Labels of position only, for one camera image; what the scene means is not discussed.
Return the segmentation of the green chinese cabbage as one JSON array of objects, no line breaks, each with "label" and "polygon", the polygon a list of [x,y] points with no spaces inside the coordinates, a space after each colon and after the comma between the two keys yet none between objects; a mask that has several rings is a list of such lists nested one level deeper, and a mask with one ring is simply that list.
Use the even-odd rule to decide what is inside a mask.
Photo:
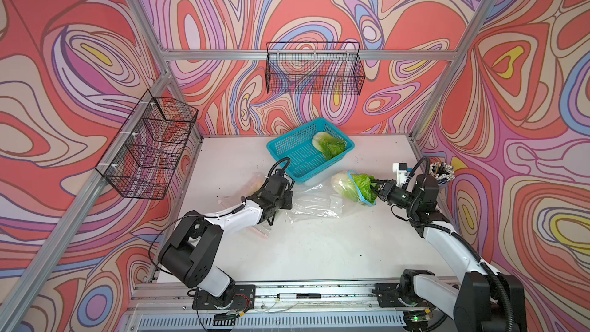
[{"label": "green chinese cabbage", "polygon": [[336,173],[330,184],[338,195],[349,201],[374,206],[377,200],[376,178],[371,175],[357,174],[353,171]]},{"label": "green chinese cabbage", "polygon": [[347,143],[343,139],[335,138],[327,132],[316,133],[312,138],[312,145],[327,161],[330,161],[347,149]]}]

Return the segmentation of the clear blue zip-top bag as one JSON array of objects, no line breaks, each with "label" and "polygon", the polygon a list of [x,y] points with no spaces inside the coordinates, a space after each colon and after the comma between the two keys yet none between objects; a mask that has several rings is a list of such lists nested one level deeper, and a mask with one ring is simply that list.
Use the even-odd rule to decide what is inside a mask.
[{"label": "clear blue zip-top bag", "polygon": [[287,218],[291,223],[316,219],[340,219],[361,209],[373,207],[349,201],[338,195],[330,184],[330,178],[313,187],[297,185],[293,189],[292,203],[293,208],[287,212]]}]

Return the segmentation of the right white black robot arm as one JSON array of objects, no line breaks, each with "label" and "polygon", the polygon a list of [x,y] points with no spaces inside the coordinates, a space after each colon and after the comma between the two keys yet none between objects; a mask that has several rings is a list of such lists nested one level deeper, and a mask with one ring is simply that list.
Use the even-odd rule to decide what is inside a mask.
[{"label": "right white black robot arm", "polygon": [[428,242],[456,275],[453,287],[433,272],[406,269],[388,298],[414,306],[427,303],[454,321],[459,331],[525,331],[525,292],[521,281],[505,275],[479,255],[437,208],[442,184],[455,178],[444,162],[422,157],[405,173],[405,181],[372,179],[381,201],[406,212],[403,220]]}]

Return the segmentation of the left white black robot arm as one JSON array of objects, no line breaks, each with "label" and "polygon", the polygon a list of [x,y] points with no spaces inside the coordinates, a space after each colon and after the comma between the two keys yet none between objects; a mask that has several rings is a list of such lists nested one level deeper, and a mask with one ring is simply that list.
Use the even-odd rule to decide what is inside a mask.
[{"label": "left white black robot arm", "polygon": [[189,211],[167,226],[174,229],[172,234],[159,247],[158,256],[148,258],[156,269],[188,287],[195,308],[200,296],[213,308],[245,313],[254,306],[254,293],[237,290],[235,280],[214,261],[223,237],[258,224],[272,226],[279,210],[292,209],[294,180],[286,173],[289,165],[290,158],[274,163],[261,187],[233,207],[212,215]]}]

